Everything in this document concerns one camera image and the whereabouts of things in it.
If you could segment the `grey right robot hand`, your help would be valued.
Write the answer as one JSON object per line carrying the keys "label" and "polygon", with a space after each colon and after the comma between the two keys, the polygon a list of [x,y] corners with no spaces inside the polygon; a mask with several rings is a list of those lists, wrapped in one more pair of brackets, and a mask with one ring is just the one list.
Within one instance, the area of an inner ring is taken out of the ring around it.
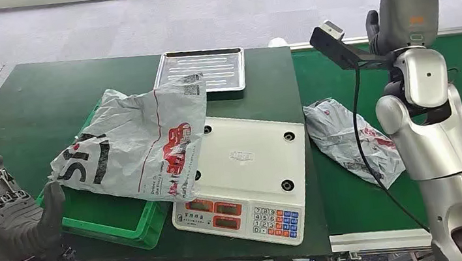
{"label": "grey right robot hand", "polygon": [[439,28],[439,0],[380,0],[379,10],[370,10],[365,22],[372,54],[430,47]]}

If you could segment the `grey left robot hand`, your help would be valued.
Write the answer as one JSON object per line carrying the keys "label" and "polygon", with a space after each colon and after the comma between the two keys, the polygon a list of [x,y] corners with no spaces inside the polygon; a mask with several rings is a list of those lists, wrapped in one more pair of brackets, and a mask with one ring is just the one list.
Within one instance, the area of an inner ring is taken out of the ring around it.
{"label": "grey left robot hand", "polygon": [[22,189],[5,168],[0,155],[0,251],[9,260],[22,261],[61,245],[65,194],[49,181],[42,204]]}

